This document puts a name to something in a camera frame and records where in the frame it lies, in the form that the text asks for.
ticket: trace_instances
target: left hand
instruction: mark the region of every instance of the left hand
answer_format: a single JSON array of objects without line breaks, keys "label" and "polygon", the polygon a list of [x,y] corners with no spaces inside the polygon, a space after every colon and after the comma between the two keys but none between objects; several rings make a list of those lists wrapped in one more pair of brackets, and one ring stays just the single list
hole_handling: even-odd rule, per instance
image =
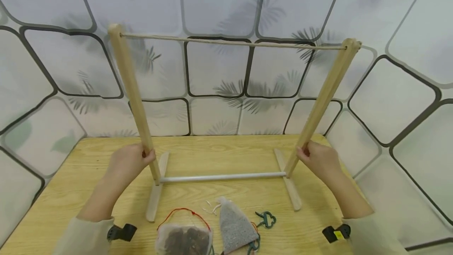
[{"label": "left hand", "polygon": [[116,150],[110,158],[104,180],[121,191],[125,190],[146,166],[156,160],[154,150],[151,150],[146,157],[142,154],[142,144],[127,145]]}]

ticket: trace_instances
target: wall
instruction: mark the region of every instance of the wall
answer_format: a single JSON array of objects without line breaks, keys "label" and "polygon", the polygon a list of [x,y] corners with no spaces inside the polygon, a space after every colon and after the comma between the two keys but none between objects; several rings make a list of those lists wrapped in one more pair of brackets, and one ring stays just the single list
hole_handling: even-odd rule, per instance
[{"label": "wall", "polygon": [[[450,254],[450,1],[0,0],[0,244],[81,138],[137,135],[107,36],[108,24],[121,22],[227,41],[361,40],[317,132],[404,246]],[[335,56],[129,45],[158,136],[299,133]]]}]

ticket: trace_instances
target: wooden base foot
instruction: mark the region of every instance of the wooden base foot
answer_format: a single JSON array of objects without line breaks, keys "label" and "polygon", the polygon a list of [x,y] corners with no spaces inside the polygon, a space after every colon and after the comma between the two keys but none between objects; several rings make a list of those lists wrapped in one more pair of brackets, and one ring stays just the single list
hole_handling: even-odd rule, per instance
[{"label": "wooden base foot", "polygon": [[[170,151],[163,153],[159,158],[159,168],[161,177],[165,177],[165,172],[167,171],[167,163],[169,160]],[[155,222],[157,207],[159,205],[160,194],[162,193],[162,188],[164,184],[160,183],[159,185],[154,185],[151,190],[151,195],[149,196],[148,208],[146,209],[146,219],[149,222]]]},{"label": "wooden base foot", "polygon": [[[278,149],[274,149],[275,158],[277,159],[278,166],[280,167],[281,171],[284,171],[286,162],[285,157],[283,156],[282,151]],[[294,211],[299,211],[302,208],[302,200],[297,192],[296,186],[291,178],[283,177],[284,184],[286,186],[286,190],[288,191],[289,198],[293,204]]]}]

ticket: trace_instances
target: wooden table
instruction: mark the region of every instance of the wooden table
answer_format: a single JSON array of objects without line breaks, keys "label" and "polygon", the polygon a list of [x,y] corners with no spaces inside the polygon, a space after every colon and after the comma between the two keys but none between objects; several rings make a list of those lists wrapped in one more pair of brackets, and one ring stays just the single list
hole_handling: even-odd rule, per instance
[{"label": "wooden table", "polygon": [[[158,156],[170,150],[167,176],[238,174],[278,171],[273,148],[289,156],[296,135],[255,136],[190,136],[156,137]],[[321,135],[313,139],[328,144]],[[78,143],[53,180],[24,217],[9,240],[0,249],[1,255],[51,254],[66,229],[107,168],[110,155],[138,138],[86,138]],[[188,207],[201,214],[214,228],[214,248],[223,248],[218,217],[209,210],[206,200],[215,204],[225,196],[237,204],[250,220],[257,222],[255,211],[270,211],[277,217],[272,229],[260,228],[259,254],[351,254],[345,240],[329,244],[323,228],[341,224],[341,211],[327,187],[302,163],[293,179],[303,206],[292,210],[282,179],[205,181],[199,183],[167,183],[164,186],[156,223],[146,221],[144,213],[151,190],[152,177],[145,169],[126,189],[113,210],[116,225],[131,223],[138,230],[131,242],[116,240],[112,255],[154,254],[156,228],[176,207]],[[180,212],[172,221],[191,222],[190,213]]]}]

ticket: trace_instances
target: sleeve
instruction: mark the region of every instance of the sleeve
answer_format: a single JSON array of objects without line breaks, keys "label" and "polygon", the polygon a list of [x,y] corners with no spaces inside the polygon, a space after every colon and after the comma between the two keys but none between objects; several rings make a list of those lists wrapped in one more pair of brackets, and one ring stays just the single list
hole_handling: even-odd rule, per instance
[{"label": "sleeve", "polygon": [[53,255],[107,255],[110,249],[107,233],[113,220],[87,222],[72,218]]},{"label": "sleeve", "polygon": [[343,219],[343,223],[351,228],[348,241],[354,255],[408,254],[376,213],[360,219]]}]

